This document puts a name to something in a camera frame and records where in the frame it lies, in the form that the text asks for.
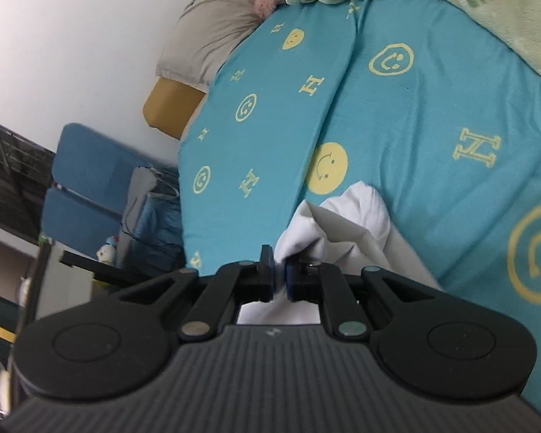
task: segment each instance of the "smiley face print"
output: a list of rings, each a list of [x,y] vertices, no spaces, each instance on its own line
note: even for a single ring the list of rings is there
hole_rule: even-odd
[[[415,54],[407,44],[389,44],[369,62],[369,71],[378,76],[396,76],[408,72]]]
[[[347,152],[338,143],[324,143],[313,154],[306,184],[317,195],[334,191],[347,174]]]
[[[303,42],[304,39],[304,31],[301,29],[293,29],[290,31],[287,38],[284,40],[283,43],[283,50],[289,50],[293,47],[298,46],[301,42]]]

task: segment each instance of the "white cloth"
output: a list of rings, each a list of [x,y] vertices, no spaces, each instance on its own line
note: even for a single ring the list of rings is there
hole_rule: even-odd
[[[340,197],[321,206],[307,201],[295,211],[274,249],[279,268],[287,257],[299,254],[308,260],[337,265],[345,274],[360,275],[376,265],[419,283],[439,289],[439,284],[404,240],[379,193],[363,182],[350,186]],[[282,291],[270,303],[242,306],[240,324],[318,324],[318,307],[291,303]]]

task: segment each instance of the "gray fabric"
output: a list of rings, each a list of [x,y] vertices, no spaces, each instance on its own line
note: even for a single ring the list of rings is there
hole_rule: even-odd
[[[144,205],[144,200],[148,192],[156,188],[158,180],[152,170],[147,167],[137,167],[130,179],[130,188],[128,188],[128,199],[124,213],[122,215],[122,225],[118,235],[118,244],[116,245],[116,267],[121,268],[126,253],[130,248],[132,237],[138,217]]]
[[[203,92],[231,52],[260,24],[255,0],[194,0],[160,56],[157,76]]]

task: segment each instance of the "white wall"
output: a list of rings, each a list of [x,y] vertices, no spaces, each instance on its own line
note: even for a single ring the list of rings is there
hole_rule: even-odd
[[[0,124],[56,150],[79,122],[160,159],[177,141],[142,106],[190,0],[0,0]]]

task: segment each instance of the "small figurine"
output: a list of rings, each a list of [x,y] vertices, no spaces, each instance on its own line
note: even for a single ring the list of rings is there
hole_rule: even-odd
[[[116,244],[118,242],[117,237],[111,236],[106,240],[106,244],[102,246],[98,252],[96,252],[96,257],[98,257],[98,262],[106,264],[107,266],[114,265],[114,260],[116,259]]]

